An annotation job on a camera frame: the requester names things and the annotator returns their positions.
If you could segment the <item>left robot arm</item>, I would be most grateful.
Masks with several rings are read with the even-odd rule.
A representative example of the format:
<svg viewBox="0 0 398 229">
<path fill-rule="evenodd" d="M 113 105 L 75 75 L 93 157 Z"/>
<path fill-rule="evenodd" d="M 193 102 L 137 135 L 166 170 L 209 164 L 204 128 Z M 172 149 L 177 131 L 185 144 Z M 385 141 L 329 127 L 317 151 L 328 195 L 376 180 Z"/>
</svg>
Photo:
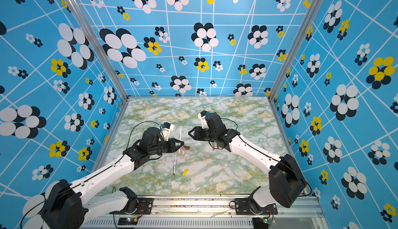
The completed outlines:
<svg viewBox="0 0 398 229">
<path fill-rule="evenodd" d="M 130 188 L 97 196 L 117 179 L 137 170 L 145 163 L 176 153 L 182 140 L 170 138 L 173 126 L 150 127 L 141 139 L 127 147 L 114 161 L 80 179 L 53 182 L 44 193 L 35 195 L 23 208 L 22 229 L 78 229 L 84 223 L 107 213 L 133 213 L 137 195 Z"/>
</svg>

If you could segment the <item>yellow pen cap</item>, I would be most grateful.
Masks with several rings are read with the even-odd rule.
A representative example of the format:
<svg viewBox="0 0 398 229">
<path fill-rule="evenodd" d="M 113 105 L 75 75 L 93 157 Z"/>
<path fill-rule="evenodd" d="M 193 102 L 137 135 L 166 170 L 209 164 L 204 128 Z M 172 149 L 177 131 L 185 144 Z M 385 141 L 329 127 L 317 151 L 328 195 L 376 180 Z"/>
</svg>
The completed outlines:
<svg viewBox="0 0 398 229">
<path fill-rule="evenodd" d="M 183 175 L 183 176 L 185 176 L 185 175 L 188 173 L 188 171 L 189 171 L 189 170 L 188 170 L 188 169 L 186 169 L 186 170 L 183 172 L 183 174 L 182 174 L 182 175 Z"/>
</svg>

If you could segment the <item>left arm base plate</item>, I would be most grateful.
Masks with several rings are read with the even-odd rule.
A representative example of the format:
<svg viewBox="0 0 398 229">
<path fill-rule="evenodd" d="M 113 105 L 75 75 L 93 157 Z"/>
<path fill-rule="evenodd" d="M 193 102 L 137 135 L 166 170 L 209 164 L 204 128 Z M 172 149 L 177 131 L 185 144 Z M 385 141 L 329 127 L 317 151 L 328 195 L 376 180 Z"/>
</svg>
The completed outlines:
<svg viewBox="0 0 398 229">
<path fill-rule="evenodd" d="M 123 209 L 121 211 L 113 211 L 110 214 L 120 214 L 120 215 L 147 215 L 151 214 L 153 208 L 154 199 L 147 197 L 139 197 L 136 202 L 128 204 L 128 209 Z"/>
</svg>

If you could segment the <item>aluminium front rail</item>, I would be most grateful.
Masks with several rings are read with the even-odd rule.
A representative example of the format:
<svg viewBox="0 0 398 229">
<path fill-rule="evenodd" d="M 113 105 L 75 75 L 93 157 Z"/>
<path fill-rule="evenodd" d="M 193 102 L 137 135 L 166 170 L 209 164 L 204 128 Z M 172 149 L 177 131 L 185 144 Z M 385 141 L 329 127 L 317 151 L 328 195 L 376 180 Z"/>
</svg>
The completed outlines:
<svg viewBox="0 0 398 229">
<path fill-rule="evenodd" d="M 254 229 L 252 218 L 274 218 L 269 229 L 327 229 L 322 209 L 313 197 L 299 198 L 290 208 L 276 204 L 278 215 L 236 215 L 234 199 L 242 195 L 140 196 L 154 199 L 151 214 L 107 213 L 81 229 Z M 137 225 L 118 226 L 119 218 L 137 218 Z"/>
</svg>

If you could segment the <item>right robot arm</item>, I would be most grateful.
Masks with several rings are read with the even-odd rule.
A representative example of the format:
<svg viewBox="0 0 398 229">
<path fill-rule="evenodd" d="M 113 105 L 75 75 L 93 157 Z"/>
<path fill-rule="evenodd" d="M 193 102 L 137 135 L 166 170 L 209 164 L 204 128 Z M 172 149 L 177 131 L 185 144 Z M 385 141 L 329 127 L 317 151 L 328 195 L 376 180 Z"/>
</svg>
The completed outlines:
<svg viewBox="0 0 398 229">
<path fill-rule="evenodd" d="M 309 187 L 297 161 L 290 154 L 271 153 L 245 138 L 238 130 L 227 128 L 217 113 L 202 111 L 198 114 L 201 125 L 188 132 L 195 141 L 215 143 L 220 149 L 237 154 L 268 176 L 268 185 L 256 188 L 248 197 L 248 205 L 254 214 L 270 211 L 269 205 L 279 204 L 290 208 L 304 190 Z"/>
</svg>

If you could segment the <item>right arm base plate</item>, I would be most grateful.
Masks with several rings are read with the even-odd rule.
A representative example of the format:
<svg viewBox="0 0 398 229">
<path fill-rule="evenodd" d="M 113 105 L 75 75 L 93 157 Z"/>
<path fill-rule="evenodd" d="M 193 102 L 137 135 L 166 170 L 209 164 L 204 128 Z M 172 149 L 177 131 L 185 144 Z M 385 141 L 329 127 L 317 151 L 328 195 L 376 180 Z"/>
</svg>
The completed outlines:
<svg viewBox="0 0 398 229">
<path fill-rule="evenodd" d="M 233 203 L 236 215 L 264 215 L 267 217 L 278 215 L 276 204 L 270 204 L 264 208 L 253 209 L 255 206 L 250 205 L 248 198 L 236 198 Z"/>
</svg>

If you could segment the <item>right corner aluminium post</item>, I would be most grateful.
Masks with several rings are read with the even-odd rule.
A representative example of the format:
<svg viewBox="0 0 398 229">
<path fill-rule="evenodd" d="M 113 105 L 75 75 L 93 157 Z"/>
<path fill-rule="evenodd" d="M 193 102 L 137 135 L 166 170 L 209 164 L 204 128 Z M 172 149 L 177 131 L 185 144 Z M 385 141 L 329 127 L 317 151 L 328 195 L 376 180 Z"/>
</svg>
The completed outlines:
<svg viewBox="0 0 398 229">
<path fill-rule="evenodd" d="M 272 91 L 269 97 L 270 101 L 273 101 L 273 99 L 276 97 L 276 95 L 278 94 L 283 81 L 285 79 L 285 75 L 287 73 L 287 71 L 289 70 L 289 68 L 291 67 L 295 56 L 298 53 L 298 50 L 300 49 L 304 39 L 305 39 L 305 35 L 309 29 L 309 27 L 312 25 L 312 22 L 315 18 L 315 16 L 317 15 L 322 3 L 324 0 L 314 0 L 312 1 L 312 4 L 310 5 L 310 7 L 308 8 L 303 21 L 294 37 L 294 40 L 291 44 L 291 47 L 288 51 L 288 55 L 287 55 L 287 59 L 285 60 L 284 64 L 282 65 L 279 74 L 276 78 L 276 81 L 272 87 Z"/>
</svg>

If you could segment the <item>corner aluminium post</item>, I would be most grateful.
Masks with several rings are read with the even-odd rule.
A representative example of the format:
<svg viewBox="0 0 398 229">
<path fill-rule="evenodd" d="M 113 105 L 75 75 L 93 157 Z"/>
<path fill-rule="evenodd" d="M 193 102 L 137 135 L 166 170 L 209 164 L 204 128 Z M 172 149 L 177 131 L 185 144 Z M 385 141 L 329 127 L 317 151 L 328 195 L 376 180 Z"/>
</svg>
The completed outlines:
<svg viewBox="0 0 398 229">
<path fill-rule="evenodd" d="M 89 43 L 92 45 L 94 53 L 97 55 L 99 62 L 102 64 L 105 72 L 108 74 L 110 79 L 112 80 L 116 90 L 121 95 L 121 98 L 124 102 L 128 101 L 129 97 L 124 87 L 122 86 L 121 81 L 116 76 L 115 70 L 108 59 L 106 53 L 104 52 L 100 41 L 96 37 L 96 33 L 93 28 L 90 26 L 87 16 L 85 15 L 82 6 L 78 3 L 78 0 L 66 0 L 70 9 L 72 10 L 72 14 L 79 24 L 80 28 L 83 30 L 86 35 Z"/>
<path fill-rule="evenodd" d="M 298 53 L 298 50 L 300 49 L 304 39 L 305 39 L 305 35 L 309 29 L 309 27 L 312 25 L 312 22 L 315 18 L 315 16 L 317 15 L 322 3 L 324 0 L 314 0 L 312 1 L 312 4 L 310 5 L 310 7 L 308 8 L 303 21 L 294 37 L 294 40 L 291 44 L 291 47 L 288 51 L 288 55 L 287 55 L 287 59 L 285 60 L 284 64 L 282 65 L 279 74 L 276 78 L 276 81 L 272 87 L 272 91 L 269 97 L 270 101 L 273 101 L 273 99 L 276 97 L 276 95 L 278 94 L 283 81 L 285 79 L 285 75 L 287 73 L 287 71 L 289 70 L 289 68 L 291 67 L 295 56 Z"/>
</svg>

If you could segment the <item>white slim pen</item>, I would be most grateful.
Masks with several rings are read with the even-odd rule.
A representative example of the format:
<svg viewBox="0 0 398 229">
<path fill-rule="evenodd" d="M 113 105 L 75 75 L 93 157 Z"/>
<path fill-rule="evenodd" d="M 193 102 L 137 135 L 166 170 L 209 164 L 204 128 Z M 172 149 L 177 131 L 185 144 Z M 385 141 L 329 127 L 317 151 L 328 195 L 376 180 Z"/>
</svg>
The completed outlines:
<svg viewBox="0 0 398 229">
<path fill-rule="evenodd" d="M 176 164 L 177 164 L 177 153 L 175 153 L 174 156 L 174 162 L 173 162 L 173 176 L 176 174 Z"/>
</svg>

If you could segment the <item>left circuit board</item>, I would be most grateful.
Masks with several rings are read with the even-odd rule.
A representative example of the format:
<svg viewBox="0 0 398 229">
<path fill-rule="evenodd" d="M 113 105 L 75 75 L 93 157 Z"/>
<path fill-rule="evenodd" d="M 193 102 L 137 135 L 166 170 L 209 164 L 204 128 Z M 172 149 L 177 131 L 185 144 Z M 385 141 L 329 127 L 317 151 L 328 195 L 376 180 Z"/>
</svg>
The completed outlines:
<svg viewBox="0 0 398 229">
<path fill-rule="evenodd" d="M 128 226 L 128 225 L 137 225 L 138 219 L 137 218 L 119 218 L 118 226 Z"/>
</svg>

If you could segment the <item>white pen yellow tip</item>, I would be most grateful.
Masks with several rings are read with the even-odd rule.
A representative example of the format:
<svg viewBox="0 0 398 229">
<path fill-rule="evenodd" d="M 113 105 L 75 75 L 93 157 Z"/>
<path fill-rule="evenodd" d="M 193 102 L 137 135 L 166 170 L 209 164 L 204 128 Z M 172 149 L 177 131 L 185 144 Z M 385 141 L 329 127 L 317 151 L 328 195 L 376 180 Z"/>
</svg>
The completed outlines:
<svg viewBox="0 0 398 229">
<path fill-rule="evenodd" d="M 179 140 L 181 141 L 181 139 L 182 139 L 182 128 L 179 129 Z M 181 147 L 180 147 L 178 150 L 178 154 L 181 154 L 181 153 L 182 152 L 181 152 Z"/>
</svg>

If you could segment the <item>circuit board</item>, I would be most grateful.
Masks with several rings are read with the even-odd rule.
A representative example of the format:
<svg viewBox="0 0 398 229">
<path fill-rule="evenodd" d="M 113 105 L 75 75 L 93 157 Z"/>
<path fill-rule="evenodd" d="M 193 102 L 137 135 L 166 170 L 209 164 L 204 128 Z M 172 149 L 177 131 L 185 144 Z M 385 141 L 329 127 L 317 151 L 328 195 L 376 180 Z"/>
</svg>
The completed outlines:
<svg viewBox="0 0 398 229">
<path fill-rule="evenodd" d="M 119 218 L 118 226 L 128 226 L 128 225 L 137 225 L 138 219 L 137 218 Z"/>
<path fill-rule="evenodd" d="M 271 225 L 276 224 L 274 218 L 252 218 L 254 229 L 269 229 Z"/>
</svg>

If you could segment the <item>right circuit board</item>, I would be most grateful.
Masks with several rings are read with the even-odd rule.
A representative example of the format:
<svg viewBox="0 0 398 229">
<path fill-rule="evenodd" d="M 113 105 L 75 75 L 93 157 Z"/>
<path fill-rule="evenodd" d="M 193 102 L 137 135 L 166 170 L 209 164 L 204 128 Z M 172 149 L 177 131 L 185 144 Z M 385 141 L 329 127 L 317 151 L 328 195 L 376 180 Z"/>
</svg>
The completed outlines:
<svg viewBox="0 0 398 229">
<path fill-rule="evenodd" d="M 254 229 L 269 229 L 271 225 L 276 224 L 274 218 L 252 218 Z"/>
</svg>

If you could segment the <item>left corner aluminium post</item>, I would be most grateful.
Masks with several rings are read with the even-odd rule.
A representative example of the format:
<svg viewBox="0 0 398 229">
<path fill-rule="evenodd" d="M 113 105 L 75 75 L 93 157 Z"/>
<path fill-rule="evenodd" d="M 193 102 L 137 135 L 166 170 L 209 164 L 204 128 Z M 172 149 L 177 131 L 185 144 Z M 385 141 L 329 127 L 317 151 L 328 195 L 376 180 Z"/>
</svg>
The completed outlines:
<svg viewBox="0 0 398 229">
<path fill-rule="evenodd" d="M 116 90 L 121 95 L 121 98 L 124 102 L 128 101 L 129 97 L 124 87 L 122 86 L 121 81 L 116 76 L 115 70 L 108 59 L 106 53 L 104 52 L 100 41 L 96 37 L 96 33 L 93 28 L 90 26 L 87 16 L 85 15 L 82 6 L 78 3 L 78 0 L 66 0 L 70 9 L 72 10 L 72 14 L 79 24 L 80 28 L 83 30 L 86 35 L 89 43 L 92 45 L 94 53 L 97 55 L 99 62 L 102 64 L 105 72 L 108 74 L 110 79 L 112 80 Z"/>
</svg>

